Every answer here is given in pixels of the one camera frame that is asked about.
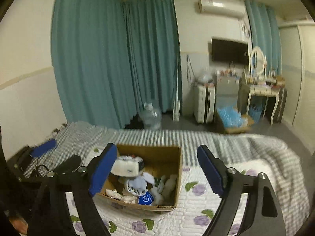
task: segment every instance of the television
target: television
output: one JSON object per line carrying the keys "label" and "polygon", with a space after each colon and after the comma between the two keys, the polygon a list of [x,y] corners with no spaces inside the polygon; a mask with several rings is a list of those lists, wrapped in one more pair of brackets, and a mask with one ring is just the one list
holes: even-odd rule
{"label": "television", "polygon": [[248,43],[212,38],[212,60],[248,64]]}

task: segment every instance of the checkered blanket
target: checkered blanket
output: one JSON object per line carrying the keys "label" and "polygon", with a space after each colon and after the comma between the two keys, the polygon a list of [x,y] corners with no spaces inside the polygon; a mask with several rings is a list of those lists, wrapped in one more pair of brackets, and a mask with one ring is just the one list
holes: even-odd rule
{"label": "checkered blanket", "polygon": [[273,137],[243,134],[220,135],[197,131],[114,130],[91,126],[85,122],[71,123],[55,137],[57,146],[39,159],[35,159],[25,176],[29,177],[36,165],[53,169],[74,154],[84,161],[94,148],[104,148],[107,143],[180,146],[183,165],[198,166],[196,150],[206,144],[215,157],[225,164],[263,159],[271,167],[288,236],[294,235],[309,214],[308,194],[299,157],[281,140]]}

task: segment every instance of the bed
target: bed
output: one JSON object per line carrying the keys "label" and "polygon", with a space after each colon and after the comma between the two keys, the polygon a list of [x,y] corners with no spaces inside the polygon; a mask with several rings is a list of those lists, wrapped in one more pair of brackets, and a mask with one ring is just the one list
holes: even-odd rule
{"label": "bed", "polygon": [[[273,137],[243,134],[221,135],[195,131],[114,130],[91,126],[85,122],[71,123],[54,133],[57,146],[38,160],[34,160],[25,172],[29,177],[37,164],[53,169],[73,154],[81,156],[83,165],[93,158],[94,148],[104,148],[107,143],[134,145],[175,145],[182,148],[183,173],[178,207],[161,214],[128,209],[112,205],[100,196],[94,197],[97,209],[108,228],[116,235],[202,235],[215,213],[220,198],[207,184],[198,165],[196,150],[206,144],[215,157],[225,164],[245,170],[248,174],[264,172],[268,175],[277,194],[288,236],[294,235],[309,214],[308,194],[299,157],[281,140]],[[198,181],[205,191],[187,190],[187,184]],[[246,204],[246,195],[240,201],[230,235],[237,233]],[[78,216],[73,197],[67,193],[70,214]],[[85,235],[78,220],[74,221],[77,234]]]}

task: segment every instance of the air conditioner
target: air conditioner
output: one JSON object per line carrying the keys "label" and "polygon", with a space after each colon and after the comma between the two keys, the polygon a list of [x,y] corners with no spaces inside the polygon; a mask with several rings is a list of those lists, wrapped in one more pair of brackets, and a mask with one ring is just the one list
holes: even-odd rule
{"label": "air conditioner", "polygon": [[201,13],[213,13],[234,18],[243,18],[245,15],[244,4],[220,0],[199,0]]}

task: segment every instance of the screw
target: screw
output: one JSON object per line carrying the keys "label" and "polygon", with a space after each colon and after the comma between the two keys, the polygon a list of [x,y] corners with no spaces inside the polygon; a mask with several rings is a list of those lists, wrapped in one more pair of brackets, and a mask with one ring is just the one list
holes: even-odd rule
{"label": "screw", "polygon": [[259,173],[258,176],[259,176],[260,178],[262,178],[262,179],[266,179],[266,178],[267,178],[267,176],[266,176],[265,173]]}
{"label": "screw", "polygon": [[228,171],[230,174],[235,174],[235,173],[236,173],[236,169],[235,169],[235,168],[228,168],[227,171]]}
{"label": "screw", "polygon": [[55,175],[55,172],[49,171],[46,176],[47,177],[53,177],[54,175]]}
{"label": "screw", "polygon": [[86,168],[85,166],[81,166],[81,167],[79,167],[79,168],[77,169],[77,171],[78,171],[79,173],[84,173],[84,172],[87,171],[87,168]]}

